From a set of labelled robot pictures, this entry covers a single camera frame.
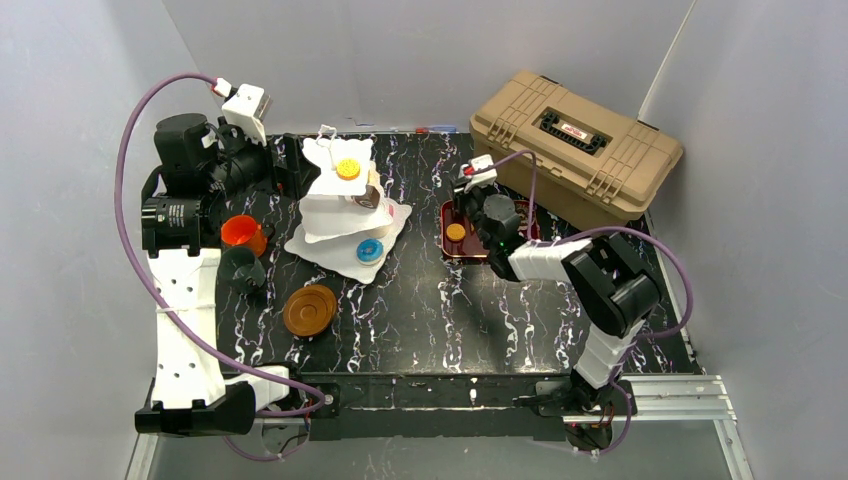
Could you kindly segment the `chocolate swirl roll cake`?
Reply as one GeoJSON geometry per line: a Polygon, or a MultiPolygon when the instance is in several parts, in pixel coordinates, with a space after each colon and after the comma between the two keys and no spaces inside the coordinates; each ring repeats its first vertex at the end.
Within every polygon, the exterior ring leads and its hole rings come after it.
{"type": "Polygon", "coordinates": [[[354,204],[367,209],[376,209],[381,202],[382,194],[378,186],[368,184],[366,191],[362,195],[353,196],[354,204]]]}

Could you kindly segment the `white three-tier cake stand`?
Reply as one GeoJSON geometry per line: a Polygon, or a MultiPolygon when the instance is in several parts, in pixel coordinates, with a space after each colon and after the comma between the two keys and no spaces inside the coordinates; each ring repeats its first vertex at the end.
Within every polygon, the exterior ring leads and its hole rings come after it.
{"type": "Polygon", "coordinates": [[[362,284],[372,283],[411,216],[412,207],[391,199],[381,184],[376,163],[372,160],[374,141],[344,139],[336,128],[323,125],[315,137],[303,141],[306,158],[319,168],[319,176],[308,194],[297,204],[301,222],[284,250],[362,284]],[[361,175],[353,181],[341,180],[335,172],[337,162],[344,158],[357,159],[361,175]],[[362,195],[368,184],[378,186],[382,194],[376,209],[362,208],[352,197],[362,195]],[[396,208],[396,217],[388,206],[396,208]],[[358,244],[372,237],[372,230],[389,224],[393,232],[381,239],[385,254],[374,265],[363,265],[356,259],[358,244]]]}

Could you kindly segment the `white coconut ball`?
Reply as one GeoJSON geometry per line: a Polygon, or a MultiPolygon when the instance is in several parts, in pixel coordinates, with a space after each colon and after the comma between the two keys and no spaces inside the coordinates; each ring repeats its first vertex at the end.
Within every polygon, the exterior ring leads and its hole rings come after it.
{"type": "Polygon", "coordinates": [[[372,230],[372,237],[378,240],[381,240],[387,236],[389,236],[394,230],[394,225],[389,224],[383,227],[379,227],[372,230]]]}

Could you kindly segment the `blue sprinkled donut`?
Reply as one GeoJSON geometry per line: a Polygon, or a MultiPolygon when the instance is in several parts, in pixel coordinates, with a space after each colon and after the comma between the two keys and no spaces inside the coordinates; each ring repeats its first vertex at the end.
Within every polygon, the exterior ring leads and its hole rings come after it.
{"type": "Polygon", "coordinates": [[[378,239],[367,238],[356,248],[356,259],[363,265],[374,265],[381,261],[385,254],[384,246],[378,239]]]}

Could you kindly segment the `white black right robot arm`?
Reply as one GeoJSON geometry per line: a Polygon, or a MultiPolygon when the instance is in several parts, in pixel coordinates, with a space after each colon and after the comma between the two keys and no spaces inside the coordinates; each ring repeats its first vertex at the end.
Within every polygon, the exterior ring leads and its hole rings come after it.
{"type": "Polygon", "coordinates": [[[456,180],[452,187],[454,209],[474,227],[499,278],[572,285],[591,321],[572,382],[584,390],[605,388],[662,300],[650,267],[618,232],[580,240],[529,240],[519,231],[520,216],[511,198],[469,179],[456,180]]]}

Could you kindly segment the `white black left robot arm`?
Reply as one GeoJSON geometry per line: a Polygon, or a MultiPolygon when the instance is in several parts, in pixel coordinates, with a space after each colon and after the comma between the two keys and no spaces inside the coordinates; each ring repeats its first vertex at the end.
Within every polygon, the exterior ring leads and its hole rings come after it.
{"type": "Polygon", "coordinates": [[[142,247],[158,295],[157,369],[136,429],[175,437],[248,433],[256,414],[289,392],[284,366],[226,378],[217,351],[216,287],[245,291],[265,282],[257,253],[221,239],[228,200],[251,189],[302,198],[320,170],[302,139],[251,138],[200,113],[160,121],[160,163],[142,190],[142,247]]]}

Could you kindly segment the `red dessert tray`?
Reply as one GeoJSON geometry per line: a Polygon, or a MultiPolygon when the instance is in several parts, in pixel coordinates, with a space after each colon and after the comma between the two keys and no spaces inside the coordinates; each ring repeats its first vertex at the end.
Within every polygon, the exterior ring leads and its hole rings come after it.
{"type": "MultiPolygon", "coordinates": [[[[528,200],[514,199],[513,203],[521,219],[520,233],[522,235],[530,233],[533,238],[538,238],[541,231],[538,220],[536,219],[535,209],[530,209],[528,200]]],[[[454,214],[452,200],[446,201],[441,206],[440,228],[441,249],[445,258],[462,260],[485,260],[487,258],[488,250],[483,247],[476,233],[476,229],[465,218],[454,214]],[[445,237],[445,228],[451,223],[460,223],[466,228],[467,235],[464,240],[450,242],[445,237]]]]}

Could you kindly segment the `orange plastic cup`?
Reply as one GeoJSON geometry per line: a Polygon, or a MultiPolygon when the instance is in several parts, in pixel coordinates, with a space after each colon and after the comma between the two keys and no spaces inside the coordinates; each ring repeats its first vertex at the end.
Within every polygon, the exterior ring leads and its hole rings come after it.
{"type": "Polygon", "coordinates": [[[275,232],[273,224],[263,224],[254,217],[243,214],[233,216],[222,224],[220,238],[226,247],[245,247],[257,257],[261,257],[275,232]]]}

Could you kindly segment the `red blue screwdriver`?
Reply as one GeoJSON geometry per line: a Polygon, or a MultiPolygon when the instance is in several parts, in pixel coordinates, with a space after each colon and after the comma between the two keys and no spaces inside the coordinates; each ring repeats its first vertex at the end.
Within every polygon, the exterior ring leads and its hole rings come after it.
{"type": "Polygon", "coordinates": [[[458,129],[453,125],[430,125],[417,127],[414,132],[416,134],[455,134],[458,132],[458,129]]]}

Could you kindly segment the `dark green cup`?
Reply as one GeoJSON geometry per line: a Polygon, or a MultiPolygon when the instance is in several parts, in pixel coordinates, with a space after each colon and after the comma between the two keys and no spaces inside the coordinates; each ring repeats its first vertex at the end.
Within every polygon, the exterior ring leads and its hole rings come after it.
{"type": "Polygon", "coordinates": [[[216,279],[241,294],[252,294],[264,288],[266,271],[250,248],[230,247],[222,252],[216,279]]]}

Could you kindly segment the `tan plastic toolbox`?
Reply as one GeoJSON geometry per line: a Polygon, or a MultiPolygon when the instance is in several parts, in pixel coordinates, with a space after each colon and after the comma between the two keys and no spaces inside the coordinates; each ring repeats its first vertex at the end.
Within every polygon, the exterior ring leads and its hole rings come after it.
{"type": "Polygon", "coordinates": [[[497,169],[500,185],[572,227],[640,219],[684,153],[640,120],[521,71],[469,120],[475,155],[521,157],[497,169]]]}

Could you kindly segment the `brown round wooden lid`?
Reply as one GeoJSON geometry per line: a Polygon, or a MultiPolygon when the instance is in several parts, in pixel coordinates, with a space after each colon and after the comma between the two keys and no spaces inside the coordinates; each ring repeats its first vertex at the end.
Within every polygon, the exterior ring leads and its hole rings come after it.
{"type": "Polygon", "coordinates": [[[324,285],[313,284],[295,291],[283,310],[287,330],[298,337],[313,337],[325,331],[338,313],[337,299],[324,285]]]}

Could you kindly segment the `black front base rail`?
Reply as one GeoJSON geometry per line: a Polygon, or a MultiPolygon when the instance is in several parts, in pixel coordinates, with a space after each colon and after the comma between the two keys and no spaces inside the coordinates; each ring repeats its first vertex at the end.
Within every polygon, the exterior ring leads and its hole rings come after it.
{"type": "Polygon", "coordinates": [[[567,374],[305,373],[332,397],[313,417],[317,441],[365,438],[526,437],[561,441],[565,423],[543,406],[518,406],[541,382],[567,374]]]}

